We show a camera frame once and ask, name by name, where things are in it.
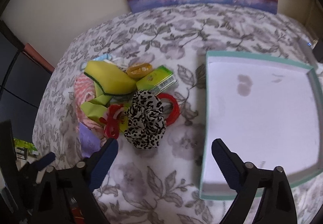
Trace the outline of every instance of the purple flower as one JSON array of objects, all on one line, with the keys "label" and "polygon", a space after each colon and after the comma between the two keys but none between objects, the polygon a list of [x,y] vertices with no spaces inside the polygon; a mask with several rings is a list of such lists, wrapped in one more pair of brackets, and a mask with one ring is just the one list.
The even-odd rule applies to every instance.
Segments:
[{"label": "purple flower", "polygon": [[225,51],[227,45],[218,39],[209,39],[207,41],[196,41],[192,45],[198,56],[204,56],[208,51]]},{"label": "purple flower", "polygon": [[169,131],[167,142],[174,157],[185,160],[198,159],[203,154],[205,125],[179,125]]},{"label": "purple flower", "polygon": [[141,201],[147,193],[143,174],[134,163],[114,165],[110,176],[120,186],[123,195],[132,201]]},{"label": "purple flower", "polygon": [[179,20],[173,22],[173,26],[178,31],[188,31],[191,29],[194,25],[194,21],[192,20]]},{"label": "purple flower", "polygon": [[134,146],[133,146],[133,149],[135,151],[135,154],[140,158],[152,158],[157,154],[157,151],[158,151],[157,148],[139,149]]},{"label": "purple flower", "polygon": [[196,10],[194,8],[190,8],[187,10],[183,10],[180,12],[185,18],[192,18],[196,16]]},{"label": "purple flower", "polygon": [[162,23],[167,23],[168,21],[171,21],[175,18],[175,15],[165,15],[165,16],[160,16],[156,19],[155,23],[156,25],[161,25]]},{"label": "purple flower", "polygon": [[132,66],[136,63],[151,63],[155,60],[155,55],[153,53],[144,53],[140,57],[135,57],[129,62],[129,66]]},{"label": "purple flower", "polygon": [[170,44],[163,44],[160,51],[165,54],[166,59],[177,60],[183,58],[185,50],[178,42],[173,41]]},{"label": "purple flower", "polygon": [[139,52],[139,45],[137,41],[130,40],[122,46],[122,49],[116,53],[116,56],[129,59],[133,54]]}]

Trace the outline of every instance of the red hair tie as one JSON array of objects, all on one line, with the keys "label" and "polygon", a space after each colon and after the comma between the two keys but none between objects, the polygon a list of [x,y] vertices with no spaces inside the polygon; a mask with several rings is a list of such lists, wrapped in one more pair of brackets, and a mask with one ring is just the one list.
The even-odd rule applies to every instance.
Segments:
[{"label": "red hair tie", "polygon": [[166,120],[166,126],[169,126],[172,123],[174,123],[176,121],[176,119],[179,117],[179,115],[180,115],[180,107],[179,107],[176,99],[173,96],[169,95],[169,94],[160,93],[159,95],[157,95],[157,97],[159,99],[168,99],[171,102],[171,104],[173,105],[173,109],[172,109],[171,113],[165,119]]},{"label": "red hair tie", "polygon": [[103,117],[99,118],[99,121],[102,124],[105,124],[104,133],[107,138],[118,139],[120,133],[119,119],[120,114],[123,111],[123,104],[113,104],[108,107],[107,112],[103,115]]}]

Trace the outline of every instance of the pile of items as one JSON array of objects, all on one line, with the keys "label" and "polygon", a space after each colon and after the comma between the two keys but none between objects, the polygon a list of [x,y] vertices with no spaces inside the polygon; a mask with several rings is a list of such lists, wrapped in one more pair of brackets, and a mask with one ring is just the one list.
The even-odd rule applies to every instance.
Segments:
[{"label": "pile of items", "polygon": [[[176,82],[173,73],[149,63],[125,69],[105,54],[83,63],[84,72],[75,80],[74,95],[83,157],[100,149],[106,138],[117,139],[120,131],[136,148],[157,147],[166,126],[178,118],[174,97],[161,93]],[[132,96],[131,101],[125,98]],[[173,110],[167,118],[161,99]]]}]

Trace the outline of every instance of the purple card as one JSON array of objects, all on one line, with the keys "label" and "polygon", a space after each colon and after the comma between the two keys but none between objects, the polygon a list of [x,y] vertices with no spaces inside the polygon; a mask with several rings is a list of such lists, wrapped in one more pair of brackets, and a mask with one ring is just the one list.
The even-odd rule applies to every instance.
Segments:
[{"label": "purple card", "polygon": [[94,152],[100,150],[100,140],[82,123],[79,126],[82,157],[90,157]]}]

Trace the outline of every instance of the leopard print scrunchie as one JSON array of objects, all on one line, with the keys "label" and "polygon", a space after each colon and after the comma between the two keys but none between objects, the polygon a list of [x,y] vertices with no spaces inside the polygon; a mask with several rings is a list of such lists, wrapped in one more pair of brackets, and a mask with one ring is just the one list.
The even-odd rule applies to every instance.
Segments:
[{"label": "leopard print scrunchie", "polygon": [[161,115],[163,110],[161,101],[151,92],[137,91],[125,112],[129,119],[129,127],[124,132],[126,139],[136,148],[159,146],[166,129],[165,118]]}]

